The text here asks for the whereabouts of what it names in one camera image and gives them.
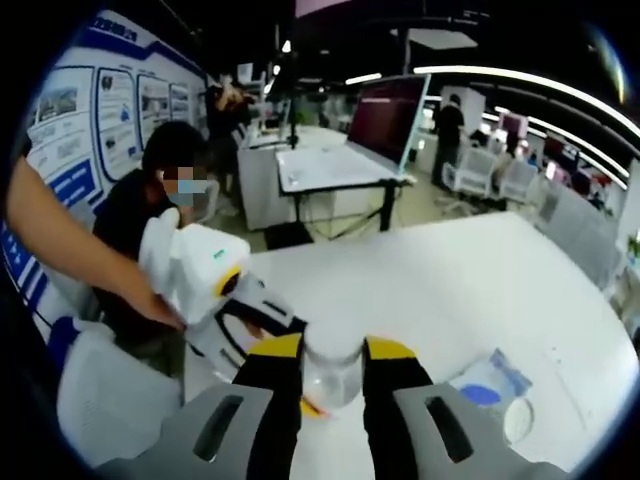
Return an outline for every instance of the blue and white package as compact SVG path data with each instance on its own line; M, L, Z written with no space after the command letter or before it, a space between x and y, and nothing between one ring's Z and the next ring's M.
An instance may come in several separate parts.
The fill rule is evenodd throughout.
M532 385L500 349L474 362L449 383L500 423L511 403L524 396Z

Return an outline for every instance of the white lid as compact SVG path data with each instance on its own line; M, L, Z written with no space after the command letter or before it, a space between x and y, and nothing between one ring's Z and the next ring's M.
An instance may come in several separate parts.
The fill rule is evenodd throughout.
M346 360L362 348L364 333L347 322L311 322L304 333L305 346L329 361Z

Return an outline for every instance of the black desk leg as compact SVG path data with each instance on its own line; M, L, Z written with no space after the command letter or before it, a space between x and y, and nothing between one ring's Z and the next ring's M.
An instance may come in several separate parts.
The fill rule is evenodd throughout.
M300 223L300 195L293 196L293 203L296 207L296 222Z
M380 231L386 232L391 228L391 214L393 213L393 202L396 199L395 185L384 187L384 202L380 209Z

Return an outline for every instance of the ceiling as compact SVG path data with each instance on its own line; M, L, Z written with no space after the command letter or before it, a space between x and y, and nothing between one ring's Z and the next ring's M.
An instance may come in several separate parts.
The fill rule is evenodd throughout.
M640 102L635 98L620 105L614 79L601 62L602 50L591 35L590 27L596 26L618 53L631 83L640 80L640 49L625 39L625 34L638 27L633 24L633 15L619 8L619 2L350 0L298 20L294 19L295 0L236 0L223 4L201 0L116 0L111 8L196 59L210 73L231 71L244 62L257 63L258 68L268 62L282 65L272 91L290 88L294 78L319 79L325 88L343 90L344 80L350 77L377 72L398 74L402 71L403 49L392 30L437 29L456 32L458 40L466 36L477 46L441 49L440 41L438 49L434 49L412 41L411 67L482 65L532 73L571 85L640 119ZM416 30L412 38L418 39L420 34ZM294 53L285 56L278 45L286 39L292 41ZM640 150L639 138L608 115L573 97L505 79L500 80L500 85L511 90L496 88L496 77L437 77L430 88L432 94L437 94L444 84L470 85L487 96L490 106L526 113L589 139L625 167L637 156L634 148ZM306 85L318 88L318 84ZM529 92L543 98L530 96ZM610 134L603 125L616 133Z

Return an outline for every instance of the display board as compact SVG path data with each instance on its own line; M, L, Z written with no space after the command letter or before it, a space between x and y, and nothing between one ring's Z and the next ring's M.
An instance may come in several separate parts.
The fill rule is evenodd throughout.
M102 11L79 32L34 100L26 125L33 143L28 162L66 207L85 200L98 209L113 184L139 165L159 125L175 119L201 127L204 90L195 63L125 17ZM0 241L30 303L50 320L70 314L4 225Z

